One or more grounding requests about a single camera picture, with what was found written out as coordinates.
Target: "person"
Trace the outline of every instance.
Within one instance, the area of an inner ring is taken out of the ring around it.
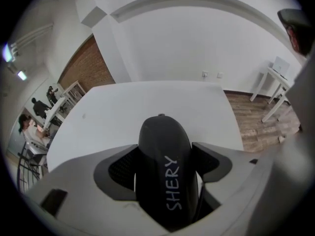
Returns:
[[[278,17],[289,36],[294,51],[305,57],[308,56],[315,44],[315,29],[305,13],[298,9],[282,9],[278,11]],[[301,125],[298,132],[303,132]],[[278,137],[280,143],[283,143],[285,139],[286,135]]]
[[[20,115],[19,125],[20,134],[23,132],[26,139],[34,140],[39,144],[45,146],[46,148],[50,147],[50,144],[57,133],[57,131],[55,131],[49,138],[49,132],[47,130],[39,131],[37,128],[37,123],[32,120],[30,116],[27,116],[25,114]]]
[[[33,110],[34,110],[34,113],[37,115],[37,116],[40,116],[44,119],[47,118],[46,116],[46,112],[47,110],[51,109],[50,107],[48,107],[45,103],[41,102],[40,100],[36,101],[35,98],[32,98],[32,103],[34,103],[34,106],[33,106]],[[52,124],[60,127],[60,124],[57,120],[55,120],[54,118],[50,121]]]
[[[55,90],[53,90],[53,87],[52,87],[52,86],[49,86],[48,92],[47,92],[47,97],[48,97],[48,99],[50,99],[54,104],[58,101],[57,98],[56,98],[56,96],[55,96],[55,92],[57,92],[57,91],[58,91],[58,88],[55,89]],[[61,110],[62,112],[64,112],[65,109],[66,109],[66,108],[63,108],[62,106],[60,106],[60,110]]]
[[[57,92],[58,91],[58,88],[57,89],[55,89],[55,90],[53,90],[53,87],[52,86],[49,86],[49,88],[48,88],[48,94],[50,95],[50,99],[51,99],[51,101],[55,104],[58,100],[57,100],[57,98],[56,98],[56,96],[55,96],[55,92]]]
[[[50,96],[49,92],[46,93],[46,97],[47,97],[48,102],[50,103],[51,107],[53,107],[53,106],[54,106],[54,103],[53,103],[52,100],[51,100],[51,96]]]

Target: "ceiling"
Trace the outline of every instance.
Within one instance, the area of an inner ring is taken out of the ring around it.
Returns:
[[[34,0],[21,17],[9,44],[25,34],[48,24],[53,24],[56,4],[59,0]],[[45,34],[19,51],[14,65],[24,70],[27,75],[44,66],[45,50],[50,40],[50,33]]]

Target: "woman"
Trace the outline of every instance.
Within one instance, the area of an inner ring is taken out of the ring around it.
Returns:
[[[48,138],[48,131],[42,130],[39,131],[37,128],[37,124],[35,121],[32,120],[30,116],[27,115],[20,115],[19,117],[19,132],[23,132],[24,136],[28,140],[34,140],[43,146],[49,148],[54,136],[56,133],[54,133],[51,138]]]

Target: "man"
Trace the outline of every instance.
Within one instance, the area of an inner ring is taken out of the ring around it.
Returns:
[[[48,97],[48,99],[50,99],[54,104],[58,101],[57,98],[56,98],[56,96],[55,96],[55,92],[57,92],[57,91],[58,91],[58,88],[55,89],[55,90],[53,90],[53,87],[52,87],[52,86],[49,86],[48,92],[47,92],[47,97]],[[66,108],[63,108],[62,106],[60,106],[60,110],[61,110],[62,112],[64,112],[65,109],[66,109]]]
[[[278,17],[290,38],[294,51],[305,57],[309,55],[315,46],[315,29],[304,12],[298,9],[282,9],[278,11]],[[279,142],[282,143],[285,138],[286,135],[279,136]]]
[[[40,100],[39,101],[36,101],[35,98],[32,98],[32,103],[34,103],[34,106],[33,106],[33,110],[34,110],[34,113],[37,115],[37,116],[40,116],[44,119],[46,119],[46,113],[45,111],[47,111],[48,109],[51,109],[50,107],[48,107],[45,103],[42,103]],[[58,121],[52,119],[50,121],[52,124],[60,127],[60,124],[58,123]]]
[[[58,91],[58,88],[53,90],[53,87],[52,86],[49,86],[48,88],[48,94],[50,95],[50,99],[52,100],[52,102],[55,104],[58,100],[55,96],[55,92]]]

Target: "wall outlet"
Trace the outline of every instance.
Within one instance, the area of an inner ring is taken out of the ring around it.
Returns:
[[[202,71],[202,77],[203,78],[206,78],[208,76],[208,71]]]
[[[218,73],[217,78],[218,79],[222,79],[223,78],[223,73]]]

